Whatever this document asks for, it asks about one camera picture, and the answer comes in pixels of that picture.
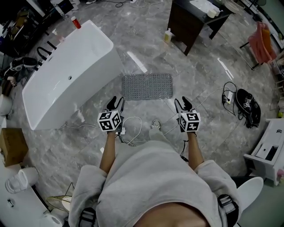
black bag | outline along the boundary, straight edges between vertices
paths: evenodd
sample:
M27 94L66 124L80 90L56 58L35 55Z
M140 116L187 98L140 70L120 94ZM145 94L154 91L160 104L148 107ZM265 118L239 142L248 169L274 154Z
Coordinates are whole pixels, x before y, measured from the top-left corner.
M236 93L237 106L239 108L239 119L246 119L247 128L258 127L261 117L261 109L249 92L239 89Z

gray bath mat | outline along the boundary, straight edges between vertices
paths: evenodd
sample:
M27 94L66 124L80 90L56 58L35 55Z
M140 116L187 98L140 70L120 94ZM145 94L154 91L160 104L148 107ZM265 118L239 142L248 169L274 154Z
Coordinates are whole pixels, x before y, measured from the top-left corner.
M126 100L169 99L173 96L171 74L130 74L122 78Z

gray sweatshirt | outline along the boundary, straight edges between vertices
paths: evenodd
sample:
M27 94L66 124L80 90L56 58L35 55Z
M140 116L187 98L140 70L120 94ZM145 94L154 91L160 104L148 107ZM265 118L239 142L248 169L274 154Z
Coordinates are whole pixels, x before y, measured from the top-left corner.
M198 209L211 227L226 227L225 211L217 202L222 194L241 207L235 183L213 160L193 171L167 143L121 144L108 175L96 166L82 167L69 225L77 227L82 210L92 207L99 227L133 227L151 208L180 202Z

brown box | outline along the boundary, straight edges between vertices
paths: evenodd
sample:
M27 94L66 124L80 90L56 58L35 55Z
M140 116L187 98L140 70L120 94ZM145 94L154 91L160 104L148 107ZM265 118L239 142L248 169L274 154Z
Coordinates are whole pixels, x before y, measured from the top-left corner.
M4 153L5 167L22 162L28 152L22 129L2 129L0 148Z

dark wooden table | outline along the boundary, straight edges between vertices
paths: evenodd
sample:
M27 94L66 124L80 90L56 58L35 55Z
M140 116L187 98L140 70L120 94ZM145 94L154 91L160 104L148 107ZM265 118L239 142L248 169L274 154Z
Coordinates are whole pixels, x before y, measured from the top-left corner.
M177 40L182 41L187 46L184 52L185 55L188 55L194 41L205 24L213 30L209 36L210 39L213 39L232 13L215 0L208 0L220 10L223 10L223 12L220 12L219 16L210 18L189 1L190 0L173 0L168 23L168 28L171 29L171 32L177 37Z

